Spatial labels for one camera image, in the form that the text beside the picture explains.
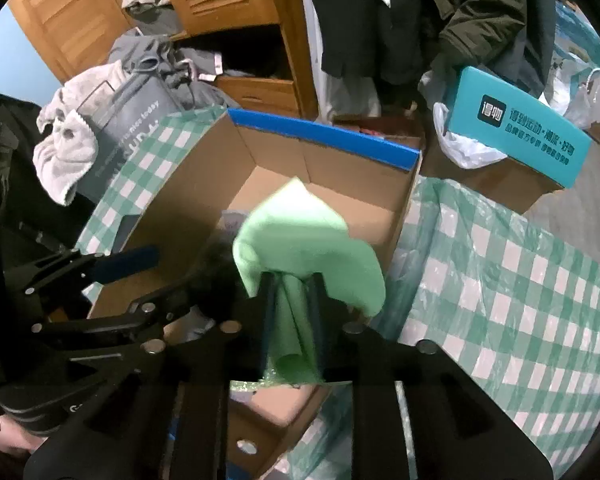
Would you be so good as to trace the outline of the person's left hand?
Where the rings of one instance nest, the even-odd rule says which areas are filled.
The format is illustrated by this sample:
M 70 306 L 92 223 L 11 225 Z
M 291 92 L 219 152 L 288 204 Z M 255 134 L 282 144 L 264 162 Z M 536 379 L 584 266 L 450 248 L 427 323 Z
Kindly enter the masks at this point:
M 30 434 L 9 416 L 0 416 L 0 452 L 23 457 L 34 453 L 46 440 L 46 437 Z

